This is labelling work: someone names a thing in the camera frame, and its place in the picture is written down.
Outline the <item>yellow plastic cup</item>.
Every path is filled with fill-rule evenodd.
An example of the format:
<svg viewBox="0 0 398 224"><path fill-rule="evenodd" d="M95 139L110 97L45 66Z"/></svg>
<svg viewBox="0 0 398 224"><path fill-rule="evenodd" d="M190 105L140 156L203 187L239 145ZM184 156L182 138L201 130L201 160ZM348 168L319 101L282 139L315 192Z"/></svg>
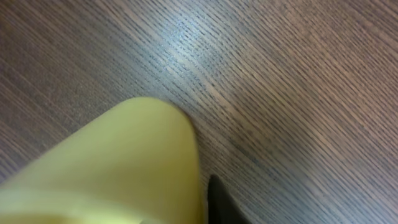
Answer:
<svg viewBox="0 0 398 224"><path fill-rule="evenodd" d="M1 184L2 223L203 223L195 132L164 101L123 101Z"/></svg>

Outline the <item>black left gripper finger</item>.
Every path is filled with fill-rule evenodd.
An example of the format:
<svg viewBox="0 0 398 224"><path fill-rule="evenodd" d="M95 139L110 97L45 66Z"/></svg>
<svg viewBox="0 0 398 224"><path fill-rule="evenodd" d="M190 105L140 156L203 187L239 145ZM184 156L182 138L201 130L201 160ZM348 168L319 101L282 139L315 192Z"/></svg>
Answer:
<svg viewBox="0 0 398 224"><path fill-rule="evenodd" d="M250 224L217 175L211 175L207 188L209 224Z"/></svg>

